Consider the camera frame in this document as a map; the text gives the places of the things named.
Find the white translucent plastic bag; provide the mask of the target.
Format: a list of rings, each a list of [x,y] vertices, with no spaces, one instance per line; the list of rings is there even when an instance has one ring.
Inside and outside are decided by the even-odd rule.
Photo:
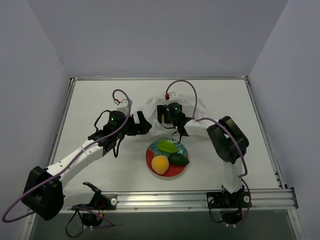
[[[170,103],[177,102],[182,105],[182,111],[187,117],[193,116],[194,106],[196,103],[196,98],[192,95],[178,94],[179,98],[176,100],[166,100],[163,95],[158,95],[151,97],[146,104],[139,107],[137,111],[142,111],[146,120],[152,125],[151,129],[147,133],[149,137],[155,137],[160,135],[165,135],[169,132],[161,126],[157,119],[157,105],[167,105]]]

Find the yellow-green fake fruit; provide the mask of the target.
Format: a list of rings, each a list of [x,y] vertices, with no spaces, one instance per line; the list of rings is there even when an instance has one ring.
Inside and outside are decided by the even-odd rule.
[[[168,140],[160,141],[157,145],[157,148],[160,151],[170,153],[170,154],[178,152],[178,148],[176,147],[176,145],[173,142]]]

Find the orange fake fruit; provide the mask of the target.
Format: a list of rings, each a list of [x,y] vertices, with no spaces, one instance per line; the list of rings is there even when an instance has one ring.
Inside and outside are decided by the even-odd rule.
[[[155,156],[151,161],[151,167],[158,175],[163,175],[169,166],[169,160],[164,155]]]

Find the dark green fake avocado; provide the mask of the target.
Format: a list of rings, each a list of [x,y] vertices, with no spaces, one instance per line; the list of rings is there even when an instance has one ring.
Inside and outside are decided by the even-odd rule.
[[[175,166],[186,166],[190,162],[186,156],[179,153],[172,153],[168,157],[168,161]]]

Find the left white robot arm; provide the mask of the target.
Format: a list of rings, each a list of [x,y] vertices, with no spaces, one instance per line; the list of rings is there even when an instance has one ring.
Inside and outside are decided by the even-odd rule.
[[[109,112],[108,122],[97,129],[75,151],[46,168],[36,166],[28,176],[22,203],[45,221],[53,219],[64,205],[64,187],[84,168],[104,157],[125,136],[145,135],[152,125],[143,112],[126,116],[119,110]]]

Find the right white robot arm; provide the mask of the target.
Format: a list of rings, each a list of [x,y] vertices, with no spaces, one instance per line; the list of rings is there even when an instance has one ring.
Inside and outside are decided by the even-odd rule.
[[[157,105],[156,112],[159,123],[172,125],[181,136],[209,137],[217,155],[223,160],[223,203],[230,207],[238,203],[238,191],[243,187],[242,177],[248,174],[244,155],[249,140],[234,120],[230,116],[219,120],[187,117],[177,102]]]

